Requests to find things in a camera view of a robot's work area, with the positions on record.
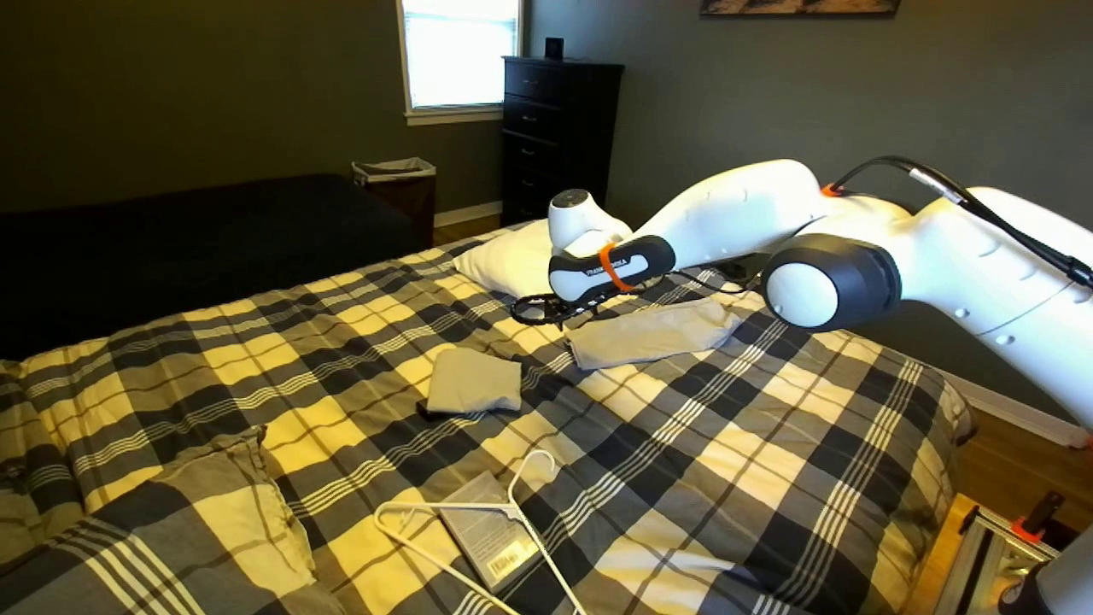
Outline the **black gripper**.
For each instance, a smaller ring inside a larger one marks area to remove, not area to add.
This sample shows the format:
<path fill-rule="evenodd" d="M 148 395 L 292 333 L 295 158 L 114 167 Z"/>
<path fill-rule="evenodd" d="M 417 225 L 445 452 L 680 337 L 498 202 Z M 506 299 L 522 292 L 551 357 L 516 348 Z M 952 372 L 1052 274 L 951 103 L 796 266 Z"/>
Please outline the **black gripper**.
<path fill-rule="evenodd" d="M 608 274 L 552 274 L 551 292 L 552 296 L 520 299 L 511 319 L 522 324 L 557 324 L 602 308 L 616 296 L 633 296 L 633 283 L 613 280 Z"/>

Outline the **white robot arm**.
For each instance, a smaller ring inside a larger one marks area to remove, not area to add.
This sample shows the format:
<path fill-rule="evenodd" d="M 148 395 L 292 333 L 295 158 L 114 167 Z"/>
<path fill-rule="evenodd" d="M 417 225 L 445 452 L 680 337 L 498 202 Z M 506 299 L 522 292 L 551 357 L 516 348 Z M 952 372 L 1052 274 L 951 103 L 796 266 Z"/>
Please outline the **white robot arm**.
<path fill-rule="evenodd" d="M 757 257 L 757 289 L 779 321 L 856 327 L 919 300 L 1093 425 L 1093 234 L 909 158 L 895 167 L 933 202 L 905 208 L 853 196 L 788 158 L 717 170 L 642 225 L 565 190 L 548 206 L 548 314 L 565 321 L 674 270 Z"/>

